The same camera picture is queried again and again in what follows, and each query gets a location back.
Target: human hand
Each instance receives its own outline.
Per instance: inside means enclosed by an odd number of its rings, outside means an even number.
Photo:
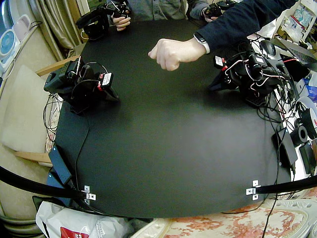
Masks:
[[[207,7],[205,7],[203,10],[202,10],[202,17],[205,19],[206,22],[212,22],[214,20],[216,20],[218,17],[216,16],[212,16],[212,17],[209,17],[205,11],[206,11]]]
[[[130,25],[130,17],[125,18],[124,16],[122,17],[118,17],[112,18],[113,23],[115,24],[115,26],[117,27],[117,31],[123,31],[128,25]]]
[[[206,48],[199,44],[195,38],[185,42],[160,39],[148,53],[148,56],[156,59],[162,69],[173,71],[179,67],[181,62],[196,61],[205,53]]]

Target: black bar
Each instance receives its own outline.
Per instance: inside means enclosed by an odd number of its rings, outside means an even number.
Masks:
[[[71,189],[48,186],[39,182],[23,178],[0,166],[0,180],[19,189],[42,195],[65,198],[86,198],[86,193]]]
[[[261,186],[256,188],[257,194],[264,193],[280,193],[280,192],[294,192],[304,190],[317,186],[317,177],[304,178],[294,182],[280,183],[276,185]]]

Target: red wire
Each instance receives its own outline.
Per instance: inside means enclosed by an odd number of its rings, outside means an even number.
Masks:
[[[289,61],[294,61],[294,60],[297,60],[297,59],[288,59],[288,60],[286,60],[286,61],[283,61],[283,63],[289,62]]]

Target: smartwatch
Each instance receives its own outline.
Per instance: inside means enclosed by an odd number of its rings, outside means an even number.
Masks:
[[[197,42],[201,45],[203,45],[206,49],[206,54],[209,54],[210,53],[210,48],[209,48],[209,45],[207,43],[207,41],[202,37],[201,34],[199,34],[198,32],[195,32],[194,33],[194,37],[195,39],[197,40]]]

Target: gray shirt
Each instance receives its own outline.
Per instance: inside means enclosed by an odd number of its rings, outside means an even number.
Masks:
[[[188,0],[192,6],[191,17],[200,19],[201,11],[209,6],[206,0]],[[128,0],[132,21],[185,19],[186,0]]]

